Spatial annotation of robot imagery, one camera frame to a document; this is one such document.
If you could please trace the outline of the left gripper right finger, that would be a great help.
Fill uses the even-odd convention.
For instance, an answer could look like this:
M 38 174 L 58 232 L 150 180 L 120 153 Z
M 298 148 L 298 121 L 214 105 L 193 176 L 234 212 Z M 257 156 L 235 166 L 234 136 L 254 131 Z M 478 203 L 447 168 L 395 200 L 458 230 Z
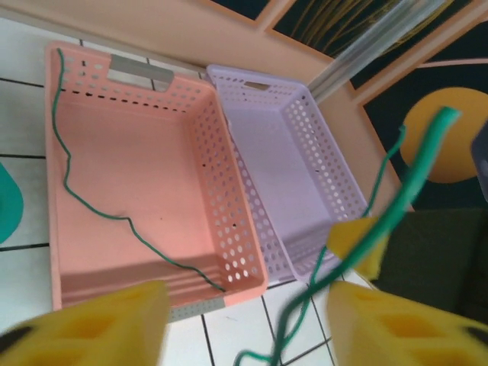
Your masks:
M 485 365 L 487 327 L 422 303 L 346 281 L 328 296 L 339 365 Z

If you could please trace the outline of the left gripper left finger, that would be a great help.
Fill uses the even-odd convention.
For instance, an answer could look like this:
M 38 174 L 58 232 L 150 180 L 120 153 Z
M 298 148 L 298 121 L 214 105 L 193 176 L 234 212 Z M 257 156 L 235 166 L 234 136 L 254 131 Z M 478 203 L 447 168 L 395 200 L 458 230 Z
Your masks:
M 19 323 L 1 335 L 3 365 L 155 365 L 169 296 L 149 281 Z

